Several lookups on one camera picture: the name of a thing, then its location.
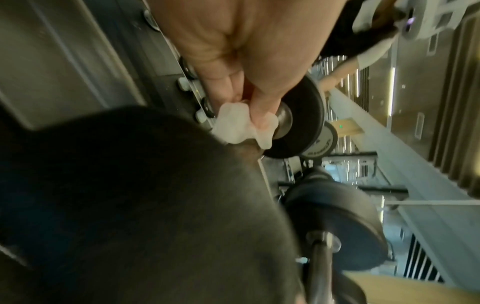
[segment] wall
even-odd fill
[[[376,150],[386,178],[405,185],[412,200],[471,199],[340,91],[332,90],[329,102],[340,119],[351,117],[362,127],[365,133],[354,136],[355,144]],[[480,291],[480,207],[404,206],[399,211],[446,284]]]

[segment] white towel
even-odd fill
[[[267,128],[257,129],[250,119],[247,103],[226,103],[220,107],[212,134],[229,144],[239,144],[254,138],[263,150],[272,147],[274,132],[279,126],[279,119],[273,113],[265,116]]]

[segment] hand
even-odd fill
[[[245,98],[244,86],[252,85],[250,116],[257,127],[317,58],[345,2],[149,0],[216,110]]]

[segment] dumbbell handle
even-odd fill
[[[332,296],[332,241],[327,237],[312,244],[312,255],[306,281],[308,304],[331,304]]]

